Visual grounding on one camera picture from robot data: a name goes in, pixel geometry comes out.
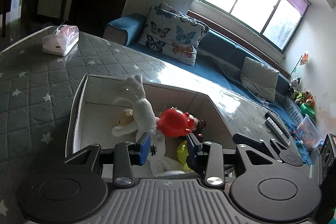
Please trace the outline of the clear plastic toy bin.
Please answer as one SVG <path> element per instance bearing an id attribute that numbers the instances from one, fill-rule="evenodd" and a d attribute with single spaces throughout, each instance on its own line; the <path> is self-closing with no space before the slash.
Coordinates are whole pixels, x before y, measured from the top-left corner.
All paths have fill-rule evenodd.
<path id="1" fill-rule="evenodd" d="M 313 151 L 323 141 L 314 120 L 307 114 L 298 125 L 296 133 L 309 152 Z"/>

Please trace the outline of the quilted star table cover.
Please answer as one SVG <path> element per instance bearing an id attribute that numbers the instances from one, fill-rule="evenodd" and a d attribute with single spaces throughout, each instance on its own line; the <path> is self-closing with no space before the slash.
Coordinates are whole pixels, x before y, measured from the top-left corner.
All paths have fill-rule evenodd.
<path id="1" fill-rule="evenodd" d="M 152 56 L 93 35 L 81 33 L 65 57 L 42 52 L 46 28 L 1 53 L 1 223 L 18 223 L 17 187 L 34 164 L 71 152 L 75 93 L 88 73 L 128 77 L 139 73 L 157 83 L 210 96 L 232 128 L 252 119 L 261 126 L 265 108 L 221 86 Z"/>

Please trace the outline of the green alien toy figure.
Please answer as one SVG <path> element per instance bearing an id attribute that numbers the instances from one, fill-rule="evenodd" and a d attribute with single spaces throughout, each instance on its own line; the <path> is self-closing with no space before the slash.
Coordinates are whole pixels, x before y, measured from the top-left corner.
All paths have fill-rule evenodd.
<path id="1" fill-rule="evenodd" d="M 187 172 L 192 172 L 193 170 L 187 165 L 186 159 L 189 153 L 187 150 L 187 141 L 183 141 L 177 148 L 177 158 L 178 161 L 183 165 L 183 169 Z"/>

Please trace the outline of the butterfly print pillow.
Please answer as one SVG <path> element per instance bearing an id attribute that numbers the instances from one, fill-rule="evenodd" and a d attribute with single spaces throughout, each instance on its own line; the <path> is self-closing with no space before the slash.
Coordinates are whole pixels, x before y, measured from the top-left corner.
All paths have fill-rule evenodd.
<path id="1" fill-rule="evenodd" d="M 162 2 L 149 9 L 138 43 L 193 67 L 199 43 L 208 31 L 205 23 Z"/>

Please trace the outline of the black-haired doll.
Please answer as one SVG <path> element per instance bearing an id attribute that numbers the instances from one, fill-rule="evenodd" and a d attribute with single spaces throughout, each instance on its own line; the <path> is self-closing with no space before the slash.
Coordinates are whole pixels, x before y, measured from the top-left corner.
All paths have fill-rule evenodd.
<path id="1" fill-rule="evenodd" d="M 206 122 L 202 119 L 198 119 L 193 115 L 189 115 L 189 130 L 196 136 L 199 142 L 204 141 L 203 129 L 206 127 Z"/>

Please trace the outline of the black white cardboard box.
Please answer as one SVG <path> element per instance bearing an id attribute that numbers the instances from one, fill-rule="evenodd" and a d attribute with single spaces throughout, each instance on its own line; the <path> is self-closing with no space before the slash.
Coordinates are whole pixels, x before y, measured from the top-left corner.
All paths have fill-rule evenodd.
<path id="1" fill-rule="evenodd" d="M 151 144 L 146 163 L 143 167 L 134 166 L 134 175 L 185 173 L 186 167 L 177 157 L 182 140 L 157 130 L 159 116 L 170 106 L 186 113 L 189 119 L 204 120 L 205 141 L 219 143 L 223 148 L 235 147 L 219 109 L 203 93 L 143 83 L 140 75 L 127 79 L 85 75 L 72 104 L 66 156 L 90 144 L 108 149 L 124 141 L 138 141 L 143 133 L 149 132 Z"/>

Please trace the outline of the grey plain pillow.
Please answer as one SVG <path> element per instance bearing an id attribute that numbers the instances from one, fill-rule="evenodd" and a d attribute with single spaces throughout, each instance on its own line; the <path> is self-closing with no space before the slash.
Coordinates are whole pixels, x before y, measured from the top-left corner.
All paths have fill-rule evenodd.
<path id="1" fill-rule="evenodd" d="M 274 103 L 279 71 L 259 61 L 245 57 L 240 72 L 241 83 L 253 94 Z"/>

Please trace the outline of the tissue pack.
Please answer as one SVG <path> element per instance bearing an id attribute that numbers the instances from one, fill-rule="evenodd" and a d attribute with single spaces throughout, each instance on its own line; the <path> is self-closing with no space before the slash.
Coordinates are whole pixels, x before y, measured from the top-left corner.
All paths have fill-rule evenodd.
<path id="1" fill-rule="evenodd" d="M 42 52 L 57 56 L 66 56 L 79 41 L 77 26 L 61 25 L 42 38 Z"/>

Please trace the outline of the pile of small toys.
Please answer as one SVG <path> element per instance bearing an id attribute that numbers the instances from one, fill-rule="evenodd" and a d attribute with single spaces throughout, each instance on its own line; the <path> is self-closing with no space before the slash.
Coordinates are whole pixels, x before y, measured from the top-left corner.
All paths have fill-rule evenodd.
<path id="1" fill-rule="evenodd" d="M 301 77 L 295 77 L 290 82 L 289 94 L 295 104 L 301 109 L 302 115 L 308 115 L 311 118 L 315 117 L 315 100 L 313 95 L 308 90 L 299 90 Z"/>

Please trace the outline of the red alien toy figure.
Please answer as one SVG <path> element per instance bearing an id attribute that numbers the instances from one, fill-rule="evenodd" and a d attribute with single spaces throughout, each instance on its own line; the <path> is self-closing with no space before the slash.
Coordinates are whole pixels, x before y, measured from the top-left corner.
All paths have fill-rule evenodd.
<path id="1" fill-rule="evenodd" d="M 176 108 L 165 110 L 157 121 L 157 129 L 170 138 L 186 136 L 192 133 L 191 128 L 194 120 L 190 118 L 189 113 L 183 113 Z"/>

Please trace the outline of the white plush rabbit doll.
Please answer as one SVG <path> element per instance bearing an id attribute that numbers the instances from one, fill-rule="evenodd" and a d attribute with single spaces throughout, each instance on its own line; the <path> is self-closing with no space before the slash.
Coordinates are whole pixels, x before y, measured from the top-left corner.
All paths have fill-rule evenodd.
<path id="1" fill-rule="evenodd" d="M 112 128 L 112 134 L 122 136 L 135 132 L 135 139 L 138 141 L 143 133 L 148 132 L 151 143 L 146 161 L 149 162 L 151 174 L 154 176 L 186 174 L 187 172 L 183 170 L 180 162 L 165 157 L 165 135 L 157 129 L 158 117 L 155 116 L 150 102 L 146 99 L 142 75 L 130 76 L 123 82 L 113 103 L 122 100 L 131 103 L 134 121 L 125 126 Z"/>

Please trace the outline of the blue sofa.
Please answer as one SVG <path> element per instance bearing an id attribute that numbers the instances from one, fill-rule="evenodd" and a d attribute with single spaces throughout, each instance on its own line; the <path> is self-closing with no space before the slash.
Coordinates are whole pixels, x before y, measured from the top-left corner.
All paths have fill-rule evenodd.
<path id="1" fill-rule="evenodd" d="M 143 36 L 143 29 L 146 26 L 146 18 L 143 15 L 131 14 L 108 23 L 103 38 L 176 65 L 265 106 L 282 119 L 290 132 L 296 130 L 305 119 L 294 100 L 289 97 L 290 84 L 282 74 L 278 75 L 274 102 L 253 94 L 240 82 L 240 71 L 246 58 L 261 64 L 265 64 L 265 61 L 234 40 L 209 29 L 199 43 L 195 64 L 190 66 L 158 52 L 159 43 L 151 38 L 146 37 L 144 43 L 140 44 L 138 41 Z"/>

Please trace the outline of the beige peanut toy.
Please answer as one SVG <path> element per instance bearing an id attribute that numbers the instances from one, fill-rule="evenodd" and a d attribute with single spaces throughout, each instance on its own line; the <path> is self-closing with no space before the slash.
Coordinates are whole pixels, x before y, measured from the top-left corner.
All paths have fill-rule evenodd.
<path id="1" fill-rule="evenodd" d="M 118 126 L 125 126 L 134 121 L 133 110 L 123 109 L 118 116 Z"/>

